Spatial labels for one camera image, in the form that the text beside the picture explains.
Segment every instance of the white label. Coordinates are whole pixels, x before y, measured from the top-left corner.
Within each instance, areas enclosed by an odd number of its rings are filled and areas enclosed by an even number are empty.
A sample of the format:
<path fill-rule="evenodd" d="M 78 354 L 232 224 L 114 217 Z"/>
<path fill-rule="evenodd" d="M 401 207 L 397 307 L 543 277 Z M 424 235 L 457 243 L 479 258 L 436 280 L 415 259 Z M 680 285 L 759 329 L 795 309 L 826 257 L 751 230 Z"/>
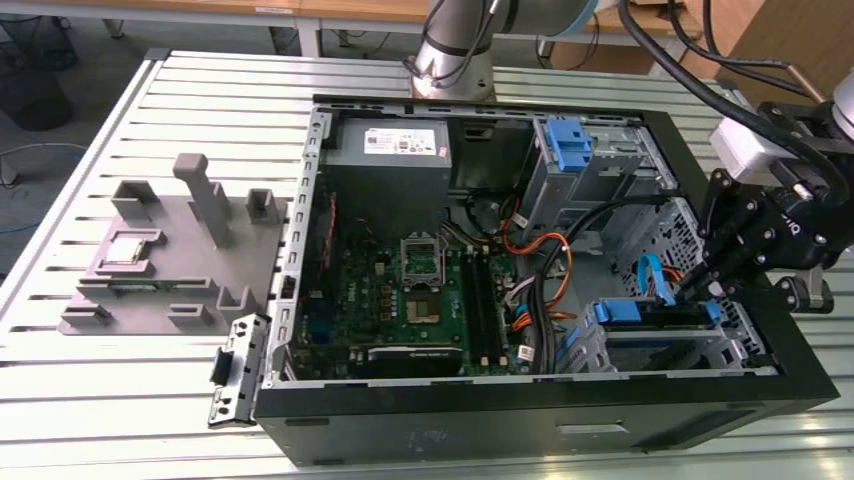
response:
<path fill-rule="evenodd" d="M 436 155 L 436 137 L 427 129 L 371 128 L 364 132 L 364 153 L 373 155 Z"/>
<path fill-rule="evenodd" d="M 533 349 L 527 345 L 519 345 L 519 358 L 525 362 L 533 361 Z"/>
<path fill-rule="evenodd" d="M 257 13 L 277 13 L 281 15 L 293 15 L 293 10 L 289 8 L 273 8 L 273 7 L 255 7 Z"/>
<path fill-rule="evenodd" d="M 524 218 L 521 215 L 519 215 L 517 213 L 512 214 L 512 221 L 516 225 L 519 225 L 519 228 L 524 228 L 528 226 L 528 219 Z"/>

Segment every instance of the floor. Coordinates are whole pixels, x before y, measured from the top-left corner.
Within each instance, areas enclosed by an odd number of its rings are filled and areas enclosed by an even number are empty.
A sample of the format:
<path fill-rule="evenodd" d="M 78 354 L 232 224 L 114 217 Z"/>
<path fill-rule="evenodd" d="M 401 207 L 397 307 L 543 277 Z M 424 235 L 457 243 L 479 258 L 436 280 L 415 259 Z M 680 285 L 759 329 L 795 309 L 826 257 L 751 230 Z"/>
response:
<path fill-rule="evenodd" d="M 80 61 L 57 78 L 74 106 L 73 120 L 33 134 L 0 114 L 0 152 L 32 143 L 88 145 L 149 48 L 299 55 L 291 29 L 133 21 L 124 25 L 124 38 L 113 40 L 98 20 L 74 18 L 70 24 L 68 36 Z M 325 56 L 403 60 L 417 51 L 417 35 L 353 33 L 352 45 L 341 48 L 335 32 L 324 32 Z M 493 55 L 496 65 L 540 68 L 532 41 L 495 40 Z M 81 153 L 69 147 L 40 147 L 4 157 L 20 178 L 14 188 L 0 188 L 0 282 L 34 230 L 18 229 L 42 218 Z"/>

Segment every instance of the metal work table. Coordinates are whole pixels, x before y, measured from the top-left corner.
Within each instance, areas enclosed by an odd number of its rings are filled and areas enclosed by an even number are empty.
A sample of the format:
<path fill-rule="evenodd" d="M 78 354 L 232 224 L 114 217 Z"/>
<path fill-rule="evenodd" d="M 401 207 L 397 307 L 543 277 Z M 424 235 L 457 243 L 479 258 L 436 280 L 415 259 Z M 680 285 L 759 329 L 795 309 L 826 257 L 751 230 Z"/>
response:
<path fill-rule="evenodd" d="M 706 139 L 718 116 L 675 82 L 509 68 L 496 68 L 495 80 L 501 102 L 670 112 L 703 169 L 716 166 Z M 191 52 L 144 62 L 0 289 L 0 468 L 13 468 L 0 476 L 297 473 L 259 428 L 207 430 L 221 338 L 64 337 L 54 328 L 114 214 L 108 197 L 118 182 L 145 179 L 157 193 L 182 191 L 172 161 L 196 151 L 231 195 L 264 187 L 292 198 L 313 93 L 404 97 L 408 82 L 391 62 Z M 842 393 L 807 414 L 763 420 L 686 452 L 309 471 L 343 470 L 347 478 L 851 477 L 851 269 L 854 256 L 826 276 L 835 313 L 798 318 Z"/>

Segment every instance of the open computer chassis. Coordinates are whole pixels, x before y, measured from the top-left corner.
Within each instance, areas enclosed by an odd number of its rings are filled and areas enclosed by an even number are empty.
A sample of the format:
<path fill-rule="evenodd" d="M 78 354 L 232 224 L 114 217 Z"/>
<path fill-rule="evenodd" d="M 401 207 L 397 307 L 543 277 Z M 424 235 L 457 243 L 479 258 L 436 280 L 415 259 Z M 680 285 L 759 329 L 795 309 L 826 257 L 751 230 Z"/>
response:
<path fill-rule="evenodd" d="M 684 200 L 671 202 L 667 211 L 686 219 L 683 230 L 690 230 L 679 235 L 688 238 L 674 235 L 682 238 L 674 241 L 700 245 L 695 216 L 707 185 L 662 112 L 335 97 L 317 97 L 315 104 L 300 190 L 285 226 L 275 310 L 271 317 L 235 322 L 224 348 L 228 361 L 219 362 L 212 427 L 252 424 L 255 419 L 295 464 L 305 466 L 652 451 L 691 447 L 760 418 L 803 411 L 838 396 L 790 314 L 760 300 L 722 305 L 723 326 L 735 332 L 747 355 L 744 368 L 730 371 L 291 380 L 288 345 L 299 328 L 300 281 L 309 281 L 300 279 L 300 237 L 308 235 L 324 139 L 341 114 L 401 120 L 473 118 L 487 124 L 572 117 L 591 127 L 636 128 L 659 171 L 655 181 L 684 192 Z M 488 168 L 495 178 L 505 174 L 501 165 Z M 455 171 L 451 190 L 465 189 L 460 175 Z M 639 231 L 638 236 L 655 243 L 655 235 L 647 233 Z M 663 251 L 660 240 L 659 247 L 644 248 Z M 691 268 L 696 254 L 691 248 L 682 268 Z"/>

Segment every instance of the screw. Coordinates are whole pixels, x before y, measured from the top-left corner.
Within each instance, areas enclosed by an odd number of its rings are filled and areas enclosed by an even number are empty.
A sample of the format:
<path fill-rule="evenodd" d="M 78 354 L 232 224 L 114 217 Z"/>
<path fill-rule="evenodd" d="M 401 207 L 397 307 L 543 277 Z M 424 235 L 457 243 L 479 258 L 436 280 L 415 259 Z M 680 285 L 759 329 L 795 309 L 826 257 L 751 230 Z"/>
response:
<path fill-rule="evenodd" d="M 798 194 L 798 196 L 800 197 L 800 199 L 803 199 L 807 202 L 812 201 L 812 198 L 815 198 L 812 196 L 812 192 L 810 192 L 810 190 L 803 186 L 802 183 L 798 183 L 794 187 L 792 190 L 795 191 L 795 193 Z"/>
<path fill-rule="evenodd" d="M 720 287 L 720 284 L 718 282 L 711 282 L 708 284 L 708 293 L 711 294 L 712 297 L 722 297 L 723 296 L 723 288 Z"/>

